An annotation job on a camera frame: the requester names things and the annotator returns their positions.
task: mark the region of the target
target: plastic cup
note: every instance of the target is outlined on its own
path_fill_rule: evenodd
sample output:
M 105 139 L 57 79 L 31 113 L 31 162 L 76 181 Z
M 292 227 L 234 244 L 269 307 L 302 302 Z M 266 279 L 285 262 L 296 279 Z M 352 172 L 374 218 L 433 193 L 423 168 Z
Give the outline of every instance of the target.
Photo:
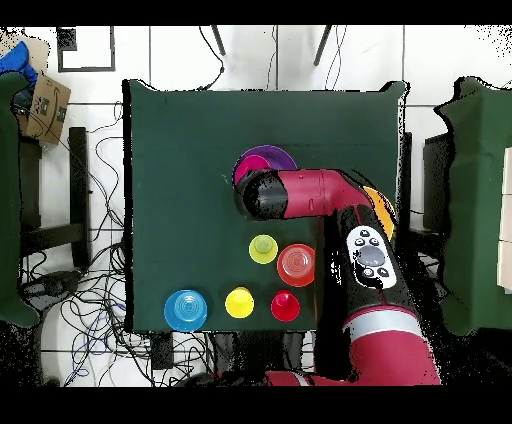
M 254 237 L 249 243 L 249 256 L 259 264 L 268 264 L 277 256 L 277 242 L 267 234 Z
M 293 287 L 304 287 L 315 279 L 315 251 L 305 244 L 286 247 L 277 258 L 277 273 Z
M 175 331 L 190 333 L 196 331 L 206 321 L 208 313 L 206 301 L 195 290 L 174 292 L 164 306 L 164 317 Z
M 270 310 L 275 319 L 290 322 L 299 315 L 300 304 L 289 290 L 279 290 L 272 299 Z
M 254 299 L 245 287 L 237 287 L 227 295 L 225 307 L 233 318 L 246 318 L 254 309 Z

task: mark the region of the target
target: black button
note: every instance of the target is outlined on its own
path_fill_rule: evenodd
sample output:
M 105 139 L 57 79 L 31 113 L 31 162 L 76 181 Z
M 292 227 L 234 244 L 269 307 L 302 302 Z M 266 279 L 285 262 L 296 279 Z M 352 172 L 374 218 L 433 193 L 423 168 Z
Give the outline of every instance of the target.
M 377 272 L 381 277 L 389 277 L 389 272 L 385 268 L 379 268 Z
M 363 266 L 382 266 L 385 261 L 384 253 L 378 247 L 367 245 L 359 249 L 357 262 Z
M 365 268 L 365 269 L 363 269 L 363 275 L 364 275 L 365 277 L 368 277 L 368 278 L 373 277 L 373 269 L 371 269 L 371 268 Z

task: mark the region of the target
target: black metal frame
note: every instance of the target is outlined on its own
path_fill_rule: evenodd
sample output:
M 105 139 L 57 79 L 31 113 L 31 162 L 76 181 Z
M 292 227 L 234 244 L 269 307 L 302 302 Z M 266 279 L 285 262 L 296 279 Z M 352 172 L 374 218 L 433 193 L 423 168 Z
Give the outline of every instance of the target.
M 87 137 L 84 127 L 69 129 L 69 174 L 70 223 L 55 227 L 24 229 L 21 233 L 21 258 L 71 243 L 73 265 L 77 268 L 86 268 L 90 265 L 89 178 Z M 39 179 L 36 180 L 36 184 L 39 186 Z
M 219 52 L 222 56 L 226 55 L 226 50 L 224 50 L 224 44 L 222 44 L 222 39 L 220 38 L 219 29 L 217 25 L 210 25 L 212 27 L 213 35 L 215 36 L 215 41 L 217 42 L 217 47 L 219 47 Z
M 329 38 L 329 34 L 331 32 L 332 25 L 326 25 L 324 28 L 324 33 L 322 34 L 322 39 L 320 40 L 320 44 L 318 46 L 318 50 L 316 51 L 315 61 L 313 64 L 318 66 L 320 63 L 320 59 L 322 58 L 322 54 L 324 52 L 325 44 L 327 43 L 327 39 Z

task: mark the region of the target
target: green tablecloth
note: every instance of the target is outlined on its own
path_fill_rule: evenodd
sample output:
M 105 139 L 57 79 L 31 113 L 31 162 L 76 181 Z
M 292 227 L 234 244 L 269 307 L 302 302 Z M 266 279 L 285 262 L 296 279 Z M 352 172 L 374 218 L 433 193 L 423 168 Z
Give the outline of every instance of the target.
M 397 106 L 405 89 L 397 82 L 362 93 L 159 92 L 130 81 L 134 331 L 169 331 L 164 304 L 180 289 L 206 299 L 201 330 L 316 328 L 316 283 L 290 288 L 276 261 L 258 265 L 248 254 L 261 233 L 272 235 L 280 250 L 296 242 L 315 247 L 315 219 L 246 221 L 233 200 L 233 165 L 247 149 L 272 144 L 301 168 L 356 169 L 394 199 Z M 224 308 L 237 286 L 255 300 L 246 319 Z M 282 288 L 301 303 L 298 318 L 287 324 L 270 312 Z
M 512 329 L 512 295 L 497 285 L 503 159 L 512 146 L 512 92 L 475 78 L 456 83 L 452 101 L 439 107 L 453 133 L 450 167 L 451 233 L 443 280 L 453 292 L 442 303 L 446 326 Z

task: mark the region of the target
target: chair leg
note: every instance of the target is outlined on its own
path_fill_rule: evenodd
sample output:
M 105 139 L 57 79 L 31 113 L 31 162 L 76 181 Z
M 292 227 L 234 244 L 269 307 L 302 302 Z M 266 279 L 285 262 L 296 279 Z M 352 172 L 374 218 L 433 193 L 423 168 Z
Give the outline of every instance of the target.
M 226 51 L 224 50 L 224 45 L 222 44 L 222 39 L 220 38 L 219 29 L 217 25 L 211 25 L 213 35 L 215 36 L 215 41 L 217 42 L 217 46 L 219 47 L 219 52 L 222 56 L 226 55 Z
M 322 58 L 322 53 L 324 52 L 325 43 L 327 42 L 327 38 L 329 38 L 329 33 L 331 32 L 332 25 L 326 25 L 324 29 L 324 34 L 322 35 L 322 39 L 320 40 L 320 45 L 318 46 L 318 50 L 316 51 L 315 61 L 313 62 L 315 66 L 318 66 L 320 63 L 320 59 Z

